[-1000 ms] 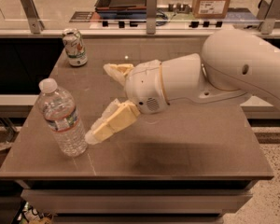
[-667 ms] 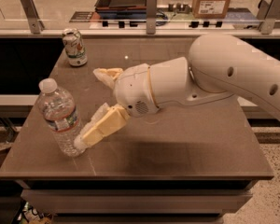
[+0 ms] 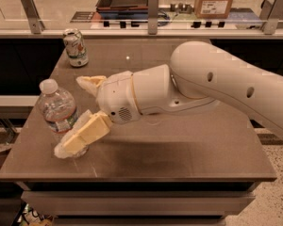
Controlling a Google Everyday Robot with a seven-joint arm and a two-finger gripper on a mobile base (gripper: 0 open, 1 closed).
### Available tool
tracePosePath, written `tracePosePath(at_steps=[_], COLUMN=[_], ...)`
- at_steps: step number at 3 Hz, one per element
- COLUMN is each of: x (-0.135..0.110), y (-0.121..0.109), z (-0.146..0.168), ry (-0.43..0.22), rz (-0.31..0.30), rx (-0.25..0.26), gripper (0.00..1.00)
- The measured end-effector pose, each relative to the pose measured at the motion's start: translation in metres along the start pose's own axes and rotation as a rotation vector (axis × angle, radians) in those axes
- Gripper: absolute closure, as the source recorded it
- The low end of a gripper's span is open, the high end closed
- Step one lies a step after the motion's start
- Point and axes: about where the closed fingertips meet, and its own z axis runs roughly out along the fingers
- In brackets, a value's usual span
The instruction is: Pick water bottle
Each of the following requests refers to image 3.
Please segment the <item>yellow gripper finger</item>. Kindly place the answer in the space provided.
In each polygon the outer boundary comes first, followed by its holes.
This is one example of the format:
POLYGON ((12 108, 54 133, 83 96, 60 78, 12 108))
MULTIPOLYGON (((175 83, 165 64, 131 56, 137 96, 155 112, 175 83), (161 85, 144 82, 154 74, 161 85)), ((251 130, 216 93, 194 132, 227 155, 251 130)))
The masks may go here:
POLYGON ((107 78, 104 75, 78 76, 76 82, 82 89, 86 90, 93 97, 96 97, 99 87, 106 80, 107 78))
POLYGON ((91 113, 86 110, 55 147, 55 157, 65 159, 83 155, 90 144, 110 132, 111 126, 111 119, 103 111, 91 113))

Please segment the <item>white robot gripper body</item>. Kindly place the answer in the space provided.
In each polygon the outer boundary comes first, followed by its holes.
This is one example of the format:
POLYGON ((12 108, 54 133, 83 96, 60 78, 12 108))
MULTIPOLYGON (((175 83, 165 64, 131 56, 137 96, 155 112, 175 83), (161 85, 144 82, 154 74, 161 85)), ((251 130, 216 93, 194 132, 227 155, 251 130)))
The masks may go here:
POLYGON ((134 100, 132 76, 130 71, 114 74, 98 90, 96 102, 114 123, 125 124, 142 116, 134 100))

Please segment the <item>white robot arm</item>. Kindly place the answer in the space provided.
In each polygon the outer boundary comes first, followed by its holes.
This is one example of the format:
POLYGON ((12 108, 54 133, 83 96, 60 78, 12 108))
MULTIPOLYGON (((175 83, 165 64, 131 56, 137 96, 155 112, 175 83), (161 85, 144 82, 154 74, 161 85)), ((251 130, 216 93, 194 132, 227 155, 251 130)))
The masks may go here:
POLYGON ((84 112, 54 149, 58 158, 84 154, 113 124, 143 115, 202 113, 223 102, 234 106, 283 140, 283 76, 253 66, 206 42, 178 45, 167 65, 79 76, 77 84, 100 110, 84 112))

